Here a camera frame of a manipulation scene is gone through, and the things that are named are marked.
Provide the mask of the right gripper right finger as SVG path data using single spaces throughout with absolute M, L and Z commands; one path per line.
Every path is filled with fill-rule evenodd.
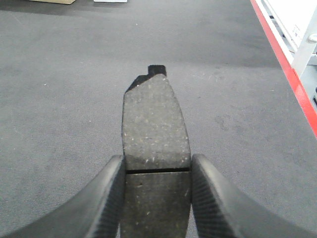
M 201 238 L 315 238 L 270 212 L 225 178 L 202 154 L 192 157 L 192 207 Z

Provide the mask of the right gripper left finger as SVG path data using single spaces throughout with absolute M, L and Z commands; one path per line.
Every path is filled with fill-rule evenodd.
M 7 237 L 114 238 L 123 208 L 124 184 L 125 160 L 115 155 L 73 198 Z

